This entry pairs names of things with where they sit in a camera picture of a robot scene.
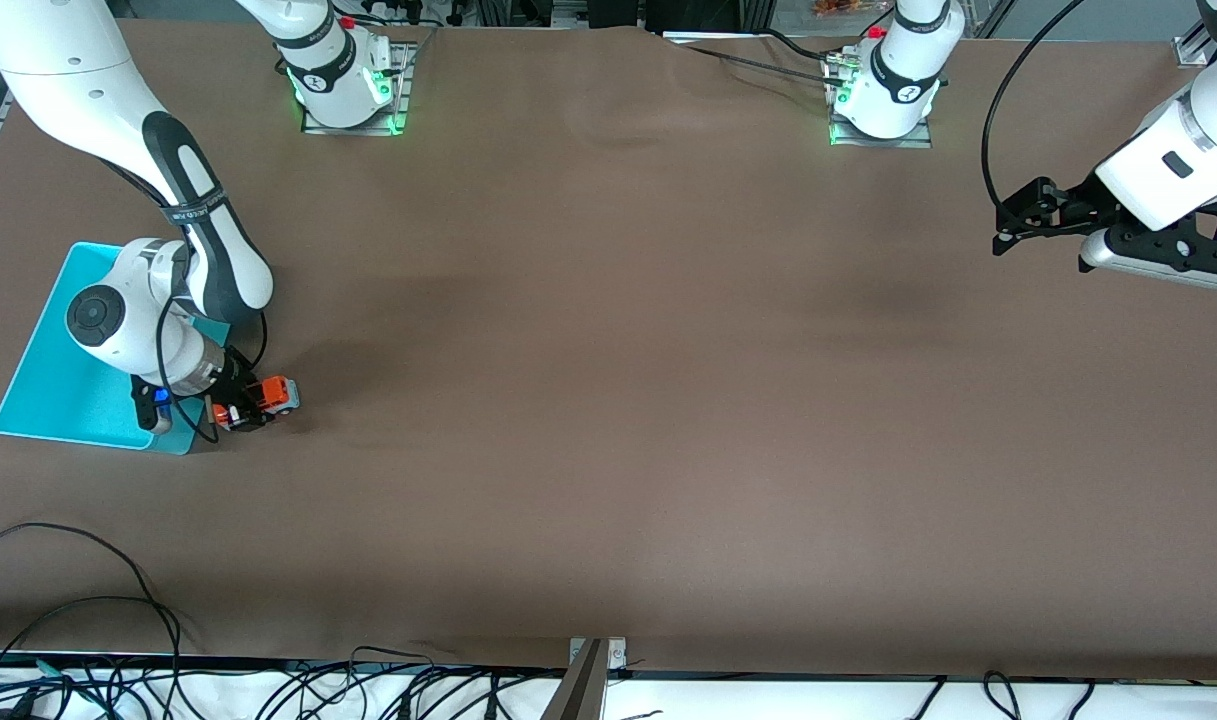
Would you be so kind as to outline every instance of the brown table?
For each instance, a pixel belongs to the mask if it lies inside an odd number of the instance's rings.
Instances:
[[[1019,45],[963,44],[936,147],[886,151],[829,147],[808,81],[635,30],[441,32],[397,140],[297,133],[254,26],[125,32],[274,265],[264,366],[305,406],[183,459],[0,437],[0,528],[118,542],[187,651],[1217,676],[1217,293],[1082,277],[1073,240],[991,258],[978,129]],[[998,184],[1078,181],[1188,77],[1039,50]],[[166,232],[15,111],[0,396],[72,242]],[[12,538],[0,645],[128,589]],[[106,607],[33,647],[164,641]]]

